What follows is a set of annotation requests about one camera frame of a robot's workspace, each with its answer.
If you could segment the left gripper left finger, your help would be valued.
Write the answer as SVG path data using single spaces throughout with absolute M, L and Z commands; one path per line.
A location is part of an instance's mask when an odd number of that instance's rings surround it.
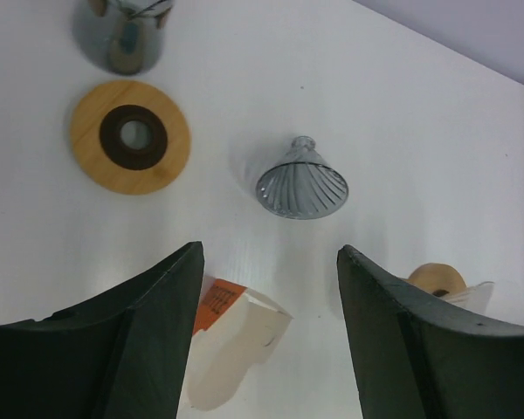
M 173 418 L 203 282 L 191 242 L 52 316 L 0 326 L 0 418 Z

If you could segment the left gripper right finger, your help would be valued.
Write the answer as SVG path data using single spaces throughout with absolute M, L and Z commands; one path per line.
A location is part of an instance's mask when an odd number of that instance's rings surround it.
M 352 246 L 337 255 L 366 418 L 524 418 L 524 326 L 454 306 Z

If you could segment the wooden dripper ring holder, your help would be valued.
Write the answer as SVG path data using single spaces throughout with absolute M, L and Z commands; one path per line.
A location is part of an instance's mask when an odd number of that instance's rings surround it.
M 436 297 L 460 293 L 466 283 L 460 273 L 448 264 L 427 263 L 416 268 L 408 282 Z

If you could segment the white paper coffee filter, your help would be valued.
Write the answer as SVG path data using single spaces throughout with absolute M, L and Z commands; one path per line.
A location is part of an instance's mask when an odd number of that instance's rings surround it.
M 491 281 L 467 287 L 464 291 L 446 294 L 442 299 L 472 313 L 485 315 L 493 295 L 495 283 Z

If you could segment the orange coffee filter pack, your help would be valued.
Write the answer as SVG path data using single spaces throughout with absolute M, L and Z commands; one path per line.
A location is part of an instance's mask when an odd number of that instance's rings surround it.
M 265 294 L 205 275 L 181 404 L 210 411 L 227 403 L 248 370 L 268 361 L 292 319 Z

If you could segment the smoky grey glass carafe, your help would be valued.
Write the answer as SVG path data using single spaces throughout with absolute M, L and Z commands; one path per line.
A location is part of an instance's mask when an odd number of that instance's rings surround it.
M 99 68 L 122 76 L 151 70 L 162 55 L 173 1 L 78 1 L 72 35 Z

